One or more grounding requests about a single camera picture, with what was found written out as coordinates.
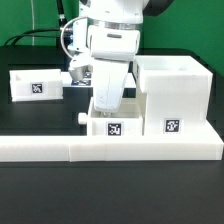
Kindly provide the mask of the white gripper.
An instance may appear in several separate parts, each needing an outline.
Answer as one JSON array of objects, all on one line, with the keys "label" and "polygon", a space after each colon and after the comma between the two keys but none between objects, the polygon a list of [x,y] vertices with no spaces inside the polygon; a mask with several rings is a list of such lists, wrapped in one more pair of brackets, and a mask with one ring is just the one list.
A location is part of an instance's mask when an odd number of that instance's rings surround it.
[{"label": "white gripper", "polygon": [[88,28],[94,108],[116,113],[120,107],[129,64],[139,49],[138,30],[117,30],[91,25]]}]

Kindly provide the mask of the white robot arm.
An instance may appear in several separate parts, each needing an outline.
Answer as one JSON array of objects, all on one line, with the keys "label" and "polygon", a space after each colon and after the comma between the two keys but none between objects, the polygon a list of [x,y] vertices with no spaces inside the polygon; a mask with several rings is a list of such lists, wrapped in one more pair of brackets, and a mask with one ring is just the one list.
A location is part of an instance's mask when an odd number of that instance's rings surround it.
[{"label": "white robot arm", "polygon": [[94,108],[116,113],[129,64],[139,50],[144,16],[162,14],[174,0],[81,0],[88,7],[87,47]]}]

